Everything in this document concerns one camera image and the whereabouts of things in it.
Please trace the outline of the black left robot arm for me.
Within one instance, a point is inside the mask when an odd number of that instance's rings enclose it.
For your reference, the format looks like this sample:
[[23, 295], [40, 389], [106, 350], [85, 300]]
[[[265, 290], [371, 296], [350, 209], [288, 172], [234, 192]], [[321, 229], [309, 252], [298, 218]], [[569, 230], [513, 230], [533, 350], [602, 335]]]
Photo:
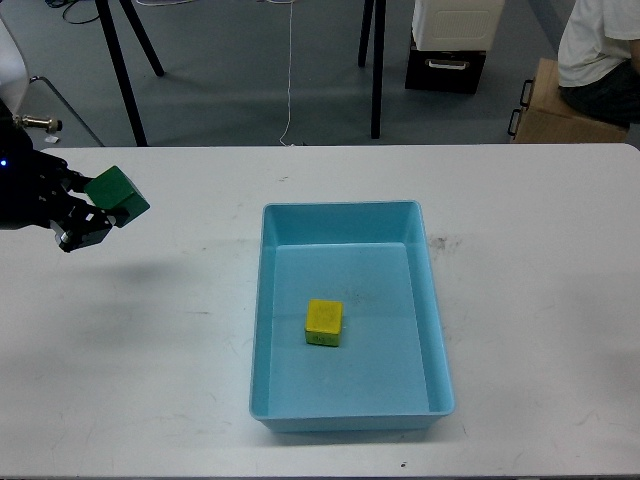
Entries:
[[1, 106], [1, 228], [51, 229], [66, 253], [101, 243], [124, 226], [121, 209], [102, 209], [78, 195], [92, 179], [59, 157], [34, 149], [20, 119]]

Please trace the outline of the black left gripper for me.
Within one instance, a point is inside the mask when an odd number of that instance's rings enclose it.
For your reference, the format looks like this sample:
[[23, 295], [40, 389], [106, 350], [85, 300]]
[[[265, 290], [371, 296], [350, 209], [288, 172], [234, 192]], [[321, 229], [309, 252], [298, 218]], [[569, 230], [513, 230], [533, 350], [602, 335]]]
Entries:
[[2, 150], [1, 229], [51, 227], [65, 253], [101, 243], [116, 217], [84, 202], [73, 205], [69, 195], [84, 194], [92, 181], [61, 158], [33, 149]]

